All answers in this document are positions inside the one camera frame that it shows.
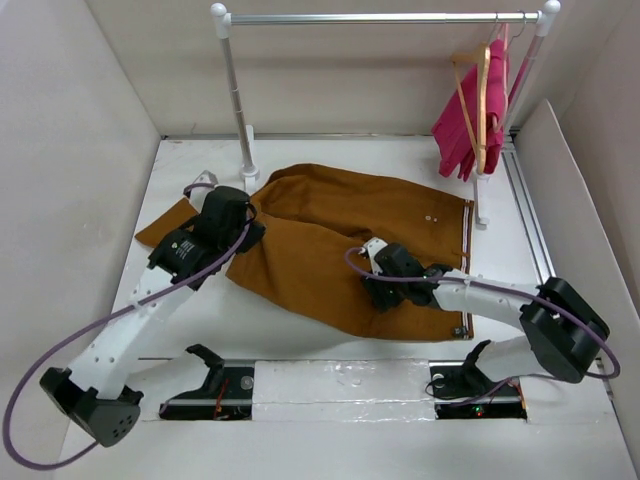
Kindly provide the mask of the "brown trousers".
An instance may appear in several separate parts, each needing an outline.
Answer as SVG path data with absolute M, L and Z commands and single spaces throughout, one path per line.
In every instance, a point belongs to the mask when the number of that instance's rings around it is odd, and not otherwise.
M 345 252 L 373 237 L 420 263 L 470 267 L 473 203 L 409 181 L 315 164 L 274 172 L 251 197 L 266 234 L 226 276 L 292 313 L 362 338 L 467 340 L 469 315 L 409 301 L 378 312 Z

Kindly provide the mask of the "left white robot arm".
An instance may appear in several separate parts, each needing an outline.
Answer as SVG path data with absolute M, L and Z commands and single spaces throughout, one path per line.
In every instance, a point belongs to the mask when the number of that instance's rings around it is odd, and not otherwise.
M 110 320 L 65 368 L 51 367 L 40 386 L 73 423 L 111 447 L 140 416 L 142 393 L 126 384 L 142 350 L 211 275 L 263 236 L 249 195 L 218 186 L 199 212 L 167 233 L 148 257 L 122 315 Z

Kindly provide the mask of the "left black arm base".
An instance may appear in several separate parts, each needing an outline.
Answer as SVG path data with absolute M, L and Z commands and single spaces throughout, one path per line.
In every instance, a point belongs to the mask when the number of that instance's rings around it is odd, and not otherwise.
M 244 421 L 252 419 L 254 360 L 227 361 L 204 345 L 186 349 L 207 372 L 201 384 L 164 401 L 158 416 L 167 421 Z

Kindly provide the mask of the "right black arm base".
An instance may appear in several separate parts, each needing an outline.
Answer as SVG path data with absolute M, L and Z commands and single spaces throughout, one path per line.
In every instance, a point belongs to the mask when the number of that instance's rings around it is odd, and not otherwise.
M 517 378 L 492 381 L 477 367 L 489 344 L 482 341 L 460 365 L 438 366 L 431 374 L 424 392 L 436 400 L 437 420 L 527 419 Z

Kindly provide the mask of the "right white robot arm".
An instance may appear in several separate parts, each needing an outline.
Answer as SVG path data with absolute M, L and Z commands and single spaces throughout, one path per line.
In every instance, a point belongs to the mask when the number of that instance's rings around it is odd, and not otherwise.
M 498 382 L 543 376 L 577 384 L 588 376 L 610 329 L 565 280 L 541 285 L 482 279 L 448 265 L 423 266 L 398 243 L 373 238 L 357 248 L 368 260 L 361 281 L 375 307 L 386 312 L 408 301 L 440 312 L 477 315 L 519 330 L 506 341 L 486 340 L 466 356 L 457 379 L 483 394 Z

